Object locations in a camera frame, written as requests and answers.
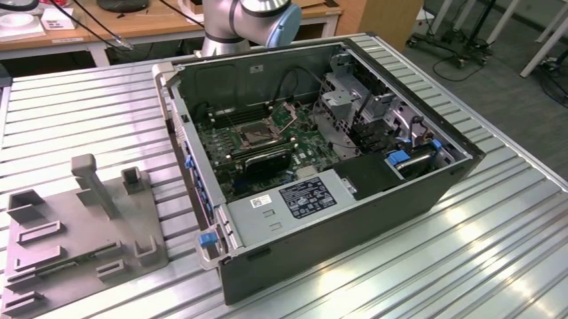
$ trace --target side panel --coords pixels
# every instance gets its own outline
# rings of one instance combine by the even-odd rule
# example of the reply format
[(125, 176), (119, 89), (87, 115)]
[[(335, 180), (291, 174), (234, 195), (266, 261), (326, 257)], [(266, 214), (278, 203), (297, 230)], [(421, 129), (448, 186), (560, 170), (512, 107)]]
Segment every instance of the side panel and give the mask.
[(425, 213), (477, 163), (478, 159), (465, 161), (220, 265), (226, 304), (240, 301)]

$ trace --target motherboard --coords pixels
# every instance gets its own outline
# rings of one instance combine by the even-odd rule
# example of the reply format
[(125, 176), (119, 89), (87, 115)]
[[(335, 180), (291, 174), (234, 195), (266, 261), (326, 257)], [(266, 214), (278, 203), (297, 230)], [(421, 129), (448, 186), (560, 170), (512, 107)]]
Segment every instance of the motherboard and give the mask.
[(313, 112), (313, 104), (280, 102), (266, 106), (266, 117), (255, 116), (252, 121), (212, 110), (208, 121), (196, 125), (228, 202), (291, 183), (339, 161)]

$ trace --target barcode sticker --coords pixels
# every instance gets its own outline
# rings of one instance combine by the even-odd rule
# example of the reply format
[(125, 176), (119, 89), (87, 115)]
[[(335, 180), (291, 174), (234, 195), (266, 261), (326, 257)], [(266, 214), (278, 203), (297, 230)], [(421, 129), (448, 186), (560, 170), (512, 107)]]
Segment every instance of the barcode sticker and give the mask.
[(80, 42), (84, 41), (83, 38), (67, 38), (67, 39), (55, 39), (52, 43), (68, 43), (68, 42)]
[(252, 208), (260, 207), (266, 204), (270, 204), (271, 202), (272, 200), (270, 199), (270, 195), (263, 195), (250, 200), (250, 203), (252, 204)]

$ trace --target metal bracket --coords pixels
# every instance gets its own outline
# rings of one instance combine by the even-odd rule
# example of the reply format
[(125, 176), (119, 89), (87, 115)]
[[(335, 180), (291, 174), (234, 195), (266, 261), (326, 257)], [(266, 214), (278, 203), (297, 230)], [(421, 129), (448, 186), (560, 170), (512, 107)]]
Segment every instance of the metal bracket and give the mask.
[(171, 86), (175, 75), (178, 74), (176, 69), (171, 62), (162, 62), (152, 66), (152, 78), (154, 85), (156, 87), (158, 101), (160, 103), (160, 110), (163, 119), (170, 120), (168, 107), (166, 106), (166, 99), (163, 98), (163, 89)]

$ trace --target power supply label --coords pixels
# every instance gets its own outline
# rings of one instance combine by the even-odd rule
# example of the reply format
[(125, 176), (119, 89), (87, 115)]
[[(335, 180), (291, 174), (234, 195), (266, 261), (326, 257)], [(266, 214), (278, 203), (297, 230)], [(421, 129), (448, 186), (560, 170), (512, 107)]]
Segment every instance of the power supply label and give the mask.
[(319, 177), (279, 190), (287, 208), (301, 219), (337, 204)]

